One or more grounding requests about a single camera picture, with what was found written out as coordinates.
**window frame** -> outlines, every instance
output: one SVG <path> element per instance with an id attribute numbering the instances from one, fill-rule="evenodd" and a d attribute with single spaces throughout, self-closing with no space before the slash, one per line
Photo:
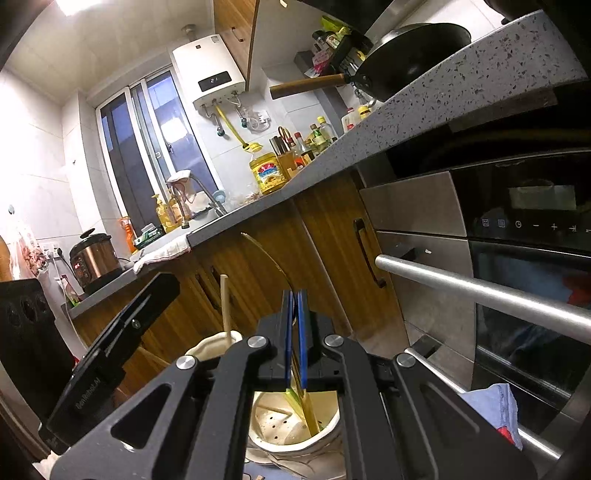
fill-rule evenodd
<path id="1" fill-rule="evenodd" d="M 146 75 L 143 78 L 139 79 L 138 81 L 119 90 L 117 93 L 115 93 L 114 95 L 107 98 L 107 100 L 102 102 L 95 110 L 96 122 L 97 122 L 97 126 L 98 126 L 98 131 L 99 131 L 100 147 L 102 150 L 103 157 L 105 159 L 107 174 L 109 176 L 109 181 L 111 183 L 111 187 L 113 188 L 115 200 L 117 201 L 117 205 L 119 206 L 119 210 L 121 211 L 122 216 L 127 216 L 128 212 L 127 212 L 127 208 L 125 207 L 123 197 L 121 195 L 121 191 L 120 191 L 119 185 L 117 183 L 117 179 L 115 177 L 113 165 L 111 163 L 111 156 L 109 155 L 109 149 L 107 147 L 105 132 L 103 130 L 102 115 L 101 115 L 100 110 L 105 105 L 111 103 L 117 97 L 121 96 L 121 94 L 123 94 L 123 93 L 125 94 L 125 103 L 127 105 L 129 118 L 131 119 L 131 125 L 132 125 L 132 129 L 134 131 L 135 142 L 137 143 L 137 146 L 139 149 L 139 154 L 142 158 L 142 163 L 144 164 L 144 170 L 146 171 L 146 173 L 148 175 L 148 179 L 150 180 L 150 185 L 152 185 L 152 189 L 154 191 L 154 194 L 160 194 L 160 195 L 162 195 L 162 198 L 168 199 L 169 198 L 168 192 L 166 191 L 165 188 L 161 187 L 161 185 L 158 181 L 158 178 L 157 178 L 158 175 L 156 174 L 156 172 L 154 170 L 155 168 L 160 169 L 160 166 L 152 164 L 152 162 L 150 161 L 150 156 L 149 156 L 146 146 L 144 144 L 144 139 L 141 134 L 141 130 L 139 127 L 139 120 L 138 120 L 138 115 L 142 115 L 142 113 L 137 111 L 134 100 L 131 95 L 131 89 L 138 86 L 138 85 L 141 85 L 142 91 L 144 93 L 144 98 L 146 100 L 146 105 L 148 108 L 148 114 L 150 116 L 150 121 L 152 122 L 152 125 L 154 127 L 156 138 L 157 138 L 158 142 L 160 143 L 160 151 L 164 157 L 164 161 L 170 171 L 170 174 L 172 175 L 172 174 L 176 173 L 177 170 L 174 167 L 172 159 L 170 158 L 170 155 L 168 153 L 168 149 L 166 148 L 166 143 L 164 142 L 162 130 L 160 129 L 160 125 L 158 124 L 156 114 L 154 111 L 154 105 L 152 104 L 152 101 L 150 98 L 150 93 L 148 91 L 148 82 L 150 80 L 152 80 L 153 78 L 156 78 L 157 76 L 162 75 L 163 73 L 166 73 L 166 72 L 170 72 L 170 74 L 171 74 L 174 86 L 176 88 L 176 91 L 177 91 L 178 96 L 180 98 L 181 104 L 182 104 L 183 109 L 185 111 L 185 115 L 187 116 L 187 120 L 189 121 L 189 127 L 191 129 L 191 133 L 195 137 L 197 145 L 199 146 L 199 148 L 201 150 L 201 153 L 203 155 L 203 159 L 205 160 L 205 163 L 210 171 L 210 174 L 213 177 L 213 181 L 215 182 L 215 184 L 219 190 L 223 190 L 222 181 L 215 169 L 215 166 L 212 162 L 211 156 L 207 152 L 207 148 L 205 148 L 203 138 L 201 137 L 201 135 L 199 134 L 199 130 L 197 129 L 197 122 L 196 122 L 196 118 L 194 117 L 195 115 L 197 115 L 197 111 L 193 107 L 193 104 L 190 103 L 184 96 L 183 88 L 181 87 L 180 80 L 178 78 L 175 66 L 173 64 L 169 64 L 168 66 L 165 66 L 162 69 L 157 70 L 156 72 Z"/>

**pipe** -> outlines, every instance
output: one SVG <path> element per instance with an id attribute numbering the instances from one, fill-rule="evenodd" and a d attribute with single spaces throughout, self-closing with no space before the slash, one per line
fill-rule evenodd
<path id="1" fill-rule="evenodd" d="M 242 149 L 243 150 L 246 150 L 248 148 L 248 144 L 238 134 L 238 132 L 236 131 L 236 129 L 234 128 L 234 126 L 230 123 L 230 120 L 228 120 L 228 118 L 226 117 L 226 114 L 224 112 L 222 112 L 222 109 L 217 104 L 217 102 L 214 102 L 213 103 L 213 106 L 216 108 L 217 112 L 222 117 L 222 120 L 224 120 L 224 122 L 226 122 L 226 125 L 232 131 L 232 133 L 234 134 L 234 137 L 236 137 L 238 139 L 238 141 L 242 144 Z"/>

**window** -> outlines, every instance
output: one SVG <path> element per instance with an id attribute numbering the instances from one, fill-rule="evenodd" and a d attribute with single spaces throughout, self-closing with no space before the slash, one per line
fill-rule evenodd
<path id="1" fill-rule="evenodd" d="M 124 88 L 97 112 L 115 197 L 136 233 L 149 223 L 160 224 L 152 197 L 170 198 L 166 180 L 172 174 L 191 170 L 210 192 L 221 187 L 191 128 L 171 70 Z M 197 184 L 193 187 L 200 191 Z"/>

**wooden stick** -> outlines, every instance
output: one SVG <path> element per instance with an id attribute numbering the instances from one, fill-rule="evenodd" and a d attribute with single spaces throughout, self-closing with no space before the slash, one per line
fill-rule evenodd
<path id="1" fill-rule="evenodd" d="M 142 352 L 146 357 L 148 357 L 150 360 L 156 362 L 158 365 L 160 365 L 161 367 L 168 367 L 170 364 L 166 361 L 166 360 L 162 360 L 158 355 L 154 355 L 152 352 L 148 352 L 144 347 L 139 346 L 138 350 L 140 352 Z"/>
<path id="2" fill-rule="evenodd" d="M 230 288 L 228 286 L 228 276 L 220 275 L 220 291 L 222 294 L 222 321 L 223 329 L 226 332 L 226 343 L 228 348 L 232 346 L 232 316 L 230 315 Z"/>

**upper cabinet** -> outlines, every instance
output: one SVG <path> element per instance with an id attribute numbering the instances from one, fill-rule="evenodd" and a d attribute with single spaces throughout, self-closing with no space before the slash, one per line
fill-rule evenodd
<path id="1" fill-rule="evenodd" d="M 234 57 L 248 88 L 259 0 L 213 0 L 215 31 Z"/>

